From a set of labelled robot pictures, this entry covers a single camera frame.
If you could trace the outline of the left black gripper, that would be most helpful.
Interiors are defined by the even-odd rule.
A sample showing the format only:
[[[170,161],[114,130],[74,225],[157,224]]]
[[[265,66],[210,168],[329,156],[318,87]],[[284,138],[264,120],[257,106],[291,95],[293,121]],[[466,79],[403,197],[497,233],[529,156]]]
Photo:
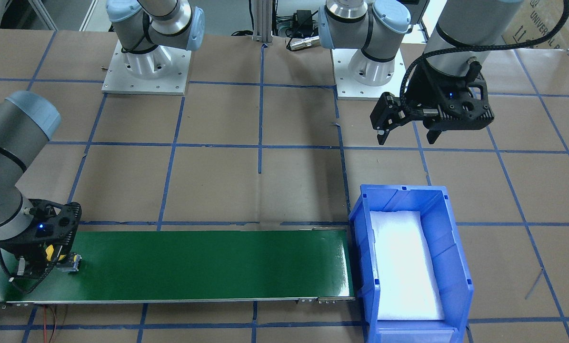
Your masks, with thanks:
[[[482,130],[495,119],[488,100],[482,65],[472,61],[463,75],[448,76],[420,61],[408,84],[405,104],[422,117],[428,129],[426,139],[434,145],[442,131]],[[389,133],[405,124],[400,99],[384,92],[370,113],[378,144],[384,145]]]

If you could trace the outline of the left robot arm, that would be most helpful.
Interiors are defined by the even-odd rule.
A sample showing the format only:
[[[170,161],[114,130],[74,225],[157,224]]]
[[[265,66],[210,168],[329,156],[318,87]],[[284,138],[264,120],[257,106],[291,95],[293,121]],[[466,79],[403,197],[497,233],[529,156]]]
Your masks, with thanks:
[[[354,78],[366,85],[389,81],[388,73],[402,39],[413,24],[409,2],[328,0],[318,11],[321,46],[354,49]],[[563,28],[569,0],[561,18],[543,37],[510,45],[496,42],[522,6],[520,0],[448,0],[423,54],[406,70],[399,96],[384,92],[370,121],[383,145],[397,127],[419,120],[433,144],[445,131],[474,131],[495,119],[481,73],[489,52],[539,45]]]

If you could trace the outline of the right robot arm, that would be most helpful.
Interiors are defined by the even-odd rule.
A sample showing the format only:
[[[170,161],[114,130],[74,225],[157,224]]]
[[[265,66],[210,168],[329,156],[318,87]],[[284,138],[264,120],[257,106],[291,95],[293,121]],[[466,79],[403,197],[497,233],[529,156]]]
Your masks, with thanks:
[[[165,91],[186,85],[182,62],[200,48],[205,33],[200,7],[186,0],[109,0],[106,12],[120,44],[106,81]],[[56,107],[30,91],[0,103],[0,265],[10,283],[41,282],[56,267],[77,271],[80,257],[71,248],[80,205],[29,199],[16,185],[60,122]]]

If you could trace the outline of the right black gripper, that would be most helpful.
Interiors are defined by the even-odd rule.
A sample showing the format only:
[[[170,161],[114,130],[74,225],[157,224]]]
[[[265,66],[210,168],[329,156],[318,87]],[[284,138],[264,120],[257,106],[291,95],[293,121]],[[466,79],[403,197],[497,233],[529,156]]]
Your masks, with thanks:
[[[31,221],[16,236],[0,240],[0,264],[10,279],[45,279],[54,268],[68,262],[77,234],[82,207],[77,202],[59,204],[31,199]],[[51,261],[46,248],[54,246]]]

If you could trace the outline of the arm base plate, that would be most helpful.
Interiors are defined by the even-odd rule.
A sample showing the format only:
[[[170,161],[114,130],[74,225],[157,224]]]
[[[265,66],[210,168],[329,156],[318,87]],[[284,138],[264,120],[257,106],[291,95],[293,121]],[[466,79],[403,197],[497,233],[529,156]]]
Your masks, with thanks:
[[[102,91],[120,95],[186,93],[191,51],[158,46],[147,54],[123,53],[117,42]]]
[[[369,60],[359,49],[332,50],[337,96],[342,100],[378,100],[384,92],[398,96],[406,71],[401,52],[387,62]]]

